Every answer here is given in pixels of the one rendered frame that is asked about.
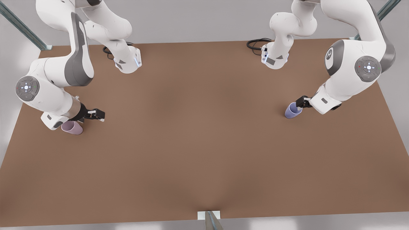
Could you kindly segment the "silver frame post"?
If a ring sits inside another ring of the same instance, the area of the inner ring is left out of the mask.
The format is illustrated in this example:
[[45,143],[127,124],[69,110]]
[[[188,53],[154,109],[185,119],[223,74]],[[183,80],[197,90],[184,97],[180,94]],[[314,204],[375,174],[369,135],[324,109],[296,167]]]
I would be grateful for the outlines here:
[[198,211],[197,219],[205,221],[205,230],[224,230],[220,223],[220,211]]
[[3,15],[5,19],[7,19],[19,32],[21,32],[26,38],[28,38],[29,41],[31,41],[41,51],[52,49],[52,45],[46,45],[1,0],[0,0],[0,14]]
[[367,0],[373,8],[375,5],[379,8],[377,10],[377,17],[381,22],[387,15],[396,7],[402,0]]

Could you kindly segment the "purple cup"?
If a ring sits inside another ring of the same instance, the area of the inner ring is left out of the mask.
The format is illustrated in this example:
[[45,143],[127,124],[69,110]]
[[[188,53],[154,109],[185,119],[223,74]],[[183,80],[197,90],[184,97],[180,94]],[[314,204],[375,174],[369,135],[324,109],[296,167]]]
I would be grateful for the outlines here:
[[296,103],[292,102],[291,104],[288,105],[288,107],[286,108],[285,111],[285,117],[287,119],[292,119],[295,118],[296,116],[298,116],[300,113],[297,113],[297,107],[296,107]]

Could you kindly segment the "pink cup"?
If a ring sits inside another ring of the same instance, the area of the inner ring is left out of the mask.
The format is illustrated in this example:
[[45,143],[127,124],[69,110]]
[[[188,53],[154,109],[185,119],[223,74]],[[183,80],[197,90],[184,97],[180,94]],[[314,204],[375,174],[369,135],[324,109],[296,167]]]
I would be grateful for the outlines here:
[[83,128],[78,122],[69,120],[61,125],[61,129],[66,133],[75,135],[82,134],[83,132]]

